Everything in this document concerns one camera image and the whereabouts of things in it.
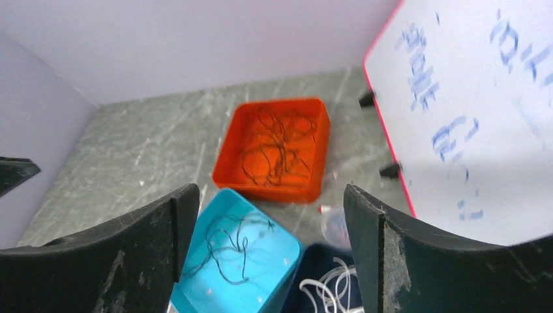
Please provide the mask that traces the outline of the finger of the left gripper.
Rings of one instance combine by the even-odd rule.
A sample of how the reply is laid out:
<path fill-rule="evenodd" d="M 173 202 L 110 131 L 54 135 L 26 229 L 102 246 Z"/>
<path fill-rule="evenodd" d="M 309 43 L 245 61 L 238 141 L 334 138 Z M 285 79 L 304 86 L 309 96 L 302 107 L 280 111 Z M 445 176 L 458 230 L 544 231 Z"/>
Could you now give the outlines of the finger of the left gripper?
<path fill-rule="evenodd" d="M 1 157 L 1 196 L 41 172 L 28 158 Z"/>

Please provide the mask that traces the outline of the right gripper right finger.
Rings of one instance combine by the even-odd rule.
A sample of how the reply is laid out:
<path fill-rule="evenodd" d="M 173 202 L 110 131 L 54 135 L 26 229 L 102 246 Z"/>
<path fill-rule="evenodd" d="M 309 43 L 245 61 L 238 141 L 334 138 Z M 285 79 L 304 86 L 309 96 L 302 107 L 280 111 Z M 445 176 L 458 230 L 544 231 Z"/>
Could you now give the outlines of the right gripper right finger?
<path fill-rule="evenodd" d="M 367 312 L 551 312 L 552 237 L 514 246 L 443 231 L 355 185 L 343 206 Z"/>

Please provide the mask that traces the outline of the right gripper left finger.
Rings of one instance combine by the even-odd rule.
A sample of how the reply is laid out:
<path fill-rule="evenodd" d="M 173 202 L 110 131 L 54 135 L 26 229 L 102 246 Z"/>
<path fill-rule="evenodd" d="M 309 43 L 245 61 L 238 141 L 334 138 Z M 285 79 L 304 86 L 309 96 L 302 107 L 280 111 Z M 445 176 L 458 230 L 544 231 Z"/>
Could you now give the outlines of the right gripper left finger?
<path fill-rule="evenodd" d="M 1 251 L 2 312 L 165 312 L 196 224 L 187 184 L 92 228 Z"/>

